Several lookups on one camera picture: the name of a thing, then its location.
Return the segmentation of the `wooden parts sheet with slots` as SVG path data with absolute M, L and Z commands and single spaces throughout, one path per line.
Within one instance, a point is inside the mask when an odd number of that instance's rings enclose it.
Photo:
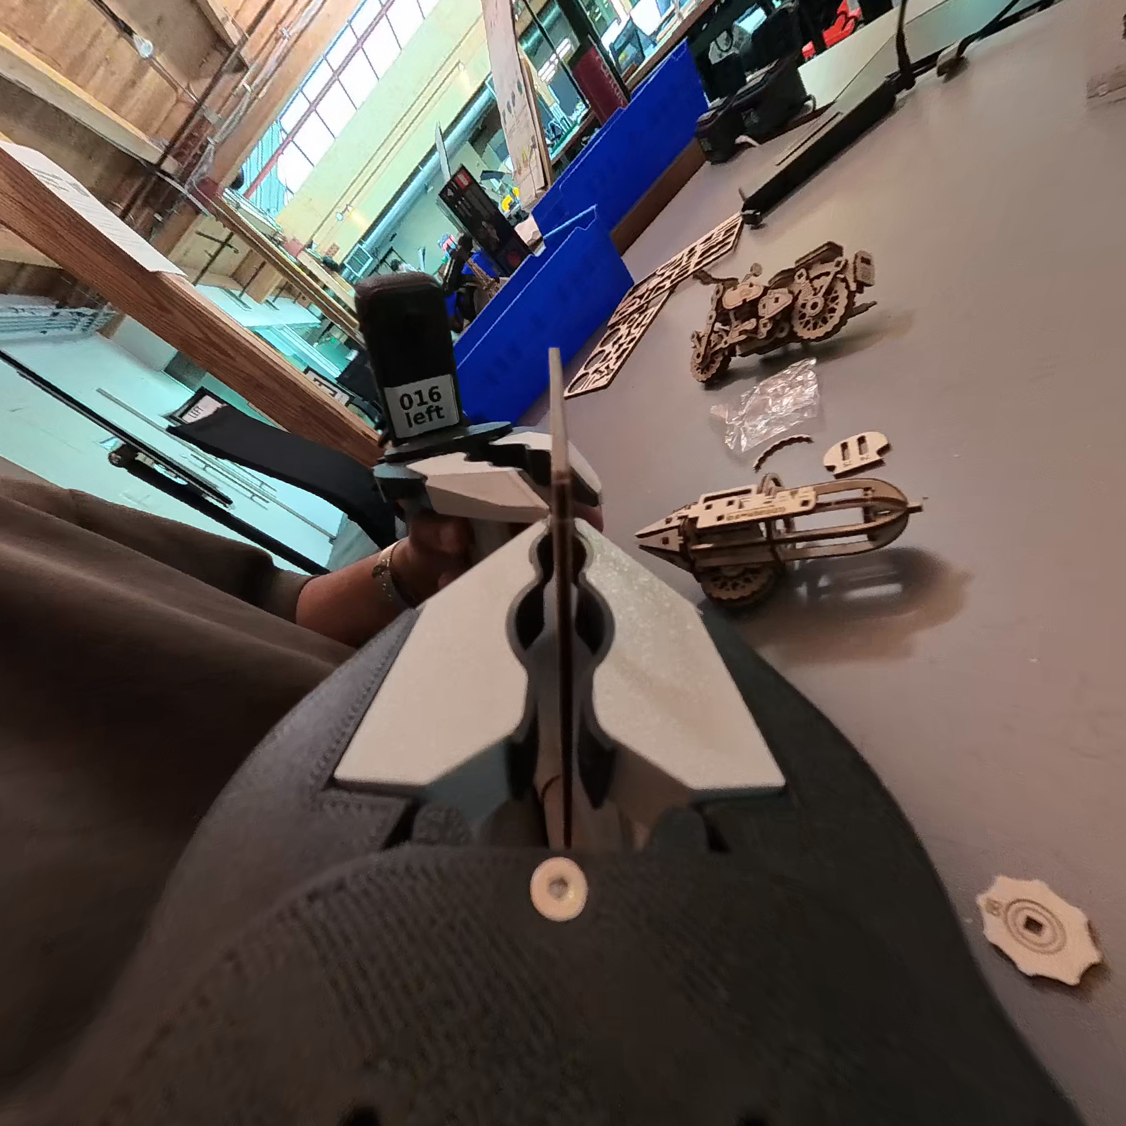
M 569 850 L 574 842 L 574 784 L 578 781 L 578 702 L 574 687 L 574 501 L 570 444 L 565 421 L 565 382 L 559 348 L 549 348 L 547 361 L 551 434 L 551 497 L 547 530 L 553 562 L 551 595 L 555 608 L 553 654 L 561 765 L 561 846 Z

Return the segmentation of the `black equipment box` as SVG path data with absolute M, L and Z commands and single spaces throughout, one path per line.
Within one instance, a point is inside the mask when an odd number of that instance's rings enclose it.
M 710 164 L 735 156 L 817 114 L 816 97 L 800 74 L 802 53 L 781 57 L 752 72 L 697 118 L 697 145 Z

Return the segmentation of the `person's left forearm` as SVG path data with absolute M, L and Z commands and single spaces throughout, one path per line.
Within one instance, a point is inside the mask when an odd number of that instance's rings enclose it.
M 413 608 L 400 595 L 390 570 L 398 541 L 379 549 L 369 558 L 302 583 L 295 622 L 314 633 L 358 648 L 402 612 Z

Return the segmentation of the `white paper notice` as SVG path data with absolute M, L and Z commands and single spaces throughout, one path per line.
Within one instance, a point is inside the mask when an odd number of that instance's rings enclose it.
M 138 231 L 97 200 L 86 185 L 44 152 L 9 139 L 2 139 L 2 151 L 32 172 L 63 204 L 109 237 L 147 271 L 184 275 L 180 265 L 155 250 Z

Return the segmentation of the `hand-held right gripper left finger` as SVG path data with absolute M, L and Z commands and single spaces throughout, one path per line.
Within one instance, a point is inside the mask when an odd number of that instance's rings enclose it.
M 482 836 L 559 836 L 547 518 L 431 597 L 373 689 L 335 796 L 456 809 Z

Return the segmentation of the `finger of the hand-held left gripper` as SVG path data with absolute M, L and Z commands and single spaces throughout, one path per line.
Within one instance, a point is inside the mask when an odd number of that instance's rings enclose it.
M 490 463 L 502 468 L 519 470 L 530 488 L 551 509 L 551 447 L 551 434 L 534 428 L 515 428 L 490 442 Z M 605 518 L 601 480 L 593 465 L 578 451 L 572 442 L 567 444 L 567 467 L 570 470 L 572 514 L 590 522 L 593 528 L 603 530 Z
M 538 520 L 547 513 L 526 470 L 465 455 L 427 457 L 425 491 L 435 513 L 469 520 Z

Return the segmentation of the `wooden octagonal disc piece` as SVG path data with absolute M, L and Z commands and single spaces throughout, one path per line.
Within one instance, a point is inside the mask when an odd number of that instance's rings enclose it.
M 1089 917 L 1045 880 L 996 876 L 976 905 L 984 938 L 1024 976 L 1076 987 L 1103 963 Z

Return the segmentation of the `white standing poster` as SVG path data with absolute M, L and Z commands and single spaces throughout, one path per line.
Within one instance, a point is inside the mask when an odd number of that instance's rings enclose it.
M 513 162 L 521 208 L 530 210 L 551 185 L 551 156 L 542 131 L 530 62 L 517 41 L 511 1 L 482 1 L 486 51 L 502 130 Z

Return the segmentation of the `wooden slotted round piece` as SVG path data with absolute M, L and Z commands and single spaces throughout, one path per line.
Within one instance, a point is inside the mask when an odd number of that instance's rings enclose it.
M 862 430 L 833 442 L 821 461 L 835 478 L 850 476 L 885 461 L 892 442 L 881 430 Z

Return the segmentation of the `wooden motorcycle model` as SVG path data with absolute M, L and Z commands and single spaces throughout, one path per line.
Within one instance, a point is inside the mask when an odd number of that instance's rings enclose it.
M 689 355 L 691 377 L 708 384 L 733 357 L 835 336 L 873 306 L 862 294 L 877 281 L 877 262 L 863 248 L 846 254 L 840 242 L 825 241 L 768 279 L 760 264 L 743 277 L 695 269 L 693 279 L 712 287 L 710 311 L 705 327 L 691 332 Z

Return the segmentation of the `wooden sidecar model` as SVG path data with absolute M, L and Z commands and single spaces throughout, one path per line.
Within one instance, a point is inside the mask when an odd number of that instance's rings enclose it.
M 921 511 L 873 476 L 783 486 L 766 472 L 756 486 L 703 493 L 639 528 L 636 543 L 689 572 L 712 603 L 749 608 L 798 564 L 890 545 Z

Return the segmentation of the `crumpled clear plastic bag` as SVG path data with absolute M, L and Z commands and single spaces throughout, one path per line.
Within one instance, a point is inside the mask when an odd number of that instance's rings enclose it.
M 760 378 L 752 388 L 710 405 L 710 417 L 733 455 L 749 455 L 800 424 L 817 422 L 821 409 L 819 363 L 800 357 Z

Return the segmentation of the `wooden beam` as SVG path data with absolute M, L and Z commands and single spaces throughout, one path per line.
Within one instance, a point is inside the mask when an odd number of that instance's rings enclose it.
M 187 354 L 281 428 L 344 451 L 367 467 L 381 459 L 373 428 L 184 275 L 153 273 L 132 260 L 4 151 L 2 223 L 119 311 Z

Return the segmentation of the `person's left hand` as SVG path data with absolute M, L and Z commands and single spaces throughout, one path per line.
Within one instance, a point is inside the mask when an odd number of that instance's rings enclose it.
M 417 606 L 461 576 L 471 566 L 473 547 L 469 518 L 429 509 L 413 513 L 390 558 L 404 601 Z

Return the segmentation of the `white table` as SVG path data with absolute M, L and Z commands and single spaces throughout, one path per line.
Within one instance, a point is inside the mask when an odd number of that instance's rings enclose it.
M 986 41 L 1022 18 L 1034 17 L 1053 1 L 1015 1 L 999 17 L 1005 1 L 907 1 L 904 41 L 909 61 L 923 72 L 969 34 L 980 36 L 965 47 L 965 62 L 973 61 Z M 898 72 L 896 30 L 900 7 L 865 22 L 852 36 L 817 53 L 800 66 L 806 89 L 816 97 L 819 118 L 844 108 L 844 99 L 863 95 L 885 76 Z

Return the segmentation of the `person's brown shirt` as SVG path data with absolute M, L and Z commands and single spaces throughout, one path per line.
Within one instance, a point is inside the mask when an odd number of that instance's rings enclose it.
M 2 1123 L 38 1123 L 216 794 L 358 647 L 260 547 L 2 476 Z

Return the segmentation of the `black printed box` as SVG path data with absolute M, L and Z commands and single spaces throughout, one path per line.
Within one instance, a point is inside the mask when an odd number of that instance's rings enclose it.
M 438 189 L 438 202 L 457 227 L 471 235 L 502 277 L 511 275 L 530 256 L 511 220 L 465 164 L 452 170 Z

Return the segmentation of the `blue storage bin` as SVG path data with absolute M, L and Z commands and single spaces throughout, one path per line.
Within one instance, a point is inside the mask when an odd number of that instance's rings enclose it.
M 547 388 L 547 350 L 569 361 L 632 285 L 597 206 L 546 233 L 456 340 L 467 419 L 523 417 Z
M 697 137 L 708 101 L 685 41 L 615 110 L 532 208 L 542 235 L 590 206 L 615 229 Z

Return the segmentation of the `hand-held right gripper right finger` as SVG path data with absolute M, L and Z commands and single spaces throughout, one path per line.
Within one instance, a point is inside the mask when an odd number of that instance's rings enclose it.
M 565 846 L 641 846 L 670 809 L 783 788 L 699 608 L 576 518 L 565 566 Z

